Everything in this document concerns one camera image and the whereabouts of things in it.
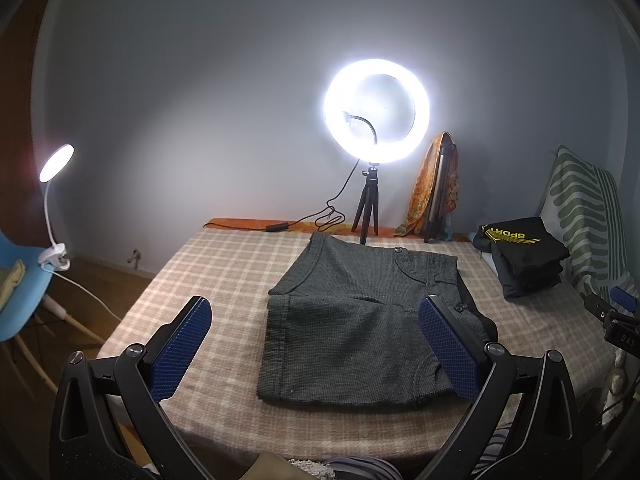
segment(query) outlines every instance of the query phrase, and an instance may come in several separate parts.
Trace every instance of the bed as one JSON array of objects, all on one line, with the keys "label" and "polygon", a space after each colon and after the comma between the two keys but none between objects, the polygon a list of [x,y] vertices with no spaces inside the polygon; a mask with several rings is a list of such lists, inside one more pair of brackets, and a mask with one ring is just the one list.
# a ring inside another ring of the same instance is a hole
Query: bed
[{"label": "bed", "polygon": [[[275,407],[256,397],[267,291],[308,238],[308,232],[201,229],[154,278],[99,357],[146,342],[191,296],[202,295],[212,307],[211,328],[176,394],[162,402],[188,443],[246,463],[264,450],[312,460],[342,454],[412,461],[432,456],[460,420],[466,400],[451,394],[414,412],[350,413]],[[355,236],[344,239],[357,242]],[[541,356],[547,349],[561,351],[577,397],[604,384],[614,351],[603,340],[601,325],[567,283],[508,303],[497,278],[470,243],[425,244],[419,238],[390,237],[371,237],[369,243],[457,256],[458,270],[478,309],[495,321],[500,342],[512,353]],[[504,418],[513,416],[516,399],[512,400]],[[116,416],[124,418],[122,407],[115,408]]]}]

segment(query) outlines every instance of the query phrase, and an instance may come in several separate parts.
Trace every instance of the wooden floor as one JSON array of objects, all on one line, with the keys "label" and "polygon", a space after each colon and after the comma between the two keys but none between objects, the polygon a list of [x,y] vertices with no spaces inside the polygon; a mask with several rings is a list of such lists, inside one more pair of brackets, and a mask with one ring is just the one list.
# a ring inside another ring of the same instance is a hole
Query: wooden floor
[{"label": "wooden floor", "polygon": [[[148,278],[77,258],[73,260],[70,270],[65,275],[92,291],[120,317],[127,313],[150,283]],[[66,308],[69,314],[104,339],[111,335],[118,323],[97,301],[56,276],[53,277],[47,293]],[[37,312],[43,322],[56,320],[44,309]],[[43,368],[58,384],[64,363],[71,352],[81,349],[93,358],[99,348],[92,339],[64,323],[54,322],[47,326],[55,336],[51,336],[42,327],[24,328],[21,335],[36,358],[38,354],[42,356]],[[35,399],[32,400],[28,396],[17,381],[7,358],[0,354],[0,425],[33,468],[43,478],[48,478],[49,428],[54,394],[39,379],[17,348],[14,349],[14,359],[34,392]],[[127,440],[136,460],[144,462],[144,450],[132,438]]]}]

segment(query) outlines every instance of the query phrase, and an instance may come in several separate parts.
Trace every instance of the striped pillow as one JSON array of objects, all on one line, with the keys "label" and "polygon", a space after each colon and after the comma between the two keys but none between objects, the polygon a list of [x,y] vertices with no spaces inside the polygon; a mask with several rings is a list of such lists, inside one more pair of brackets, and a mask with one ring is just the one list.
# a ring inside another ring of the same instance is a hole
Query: striped pillow
[{"label": "striped pillow", "polygon": [[618,190],[608,171],[560,146],[540,217],[546,230],[569,249],[565,277],[580,294],[594,292],[608,302],[614,286],[638,294],[626,270]]}]

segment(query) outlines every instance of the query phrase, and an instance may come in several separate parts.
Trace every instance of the yellow graphic print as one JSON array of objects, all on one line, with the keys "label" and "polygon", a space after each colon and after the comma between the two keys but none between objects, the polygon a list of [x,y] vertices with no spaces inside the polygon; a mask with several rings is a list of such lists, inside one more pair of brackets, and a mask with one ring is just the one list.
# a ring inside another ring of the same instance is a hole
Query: yellow graphic print
[{"label": "yellow graphic print", "polygon": [[540,238],[527,238],[524,233],[512,233],[507,229],[494,229],[486,225],[482,226],[482,232],[492,241],[497,242],[503,240],[505,242],[516,242],[517,244],[535,244],[540,241]]}]

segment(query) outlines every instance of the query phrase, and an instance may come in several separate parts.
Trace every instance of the screw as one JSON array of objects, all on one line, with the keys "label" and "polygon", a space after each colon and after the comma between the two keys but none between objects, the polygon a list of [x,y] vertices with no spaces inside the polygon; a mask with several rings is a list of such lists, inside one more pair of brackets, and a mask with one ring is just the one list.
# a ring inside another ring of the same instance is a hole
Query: screw
[{"label": "screw", "polygon": [[547,352],[546,354],[549,356],[549,359],[551,359],[553,362],[555,363],[562,362],[562,354],[558,350],[549,350],[549,352]]},{"label": "screw", "polygon": [[69,364],[77,365],[80,361],[84,359],[84,354],[82,352],[73,352],[69,357]]},{"label": "screw", "polygon": [[133,345],[129,345],[127,347],[127,355],[129,357],[137,357],[142,354],[142,351],[145,349],[140,343],[133,343]]},{"label": "screw", "polygon": [[492,354],[492,355],[503,355],[506,351],[504,349],[504,346],[502,346],[499,343],[489,343],[486,346],[486,349],[489,352],[489,354]]}]

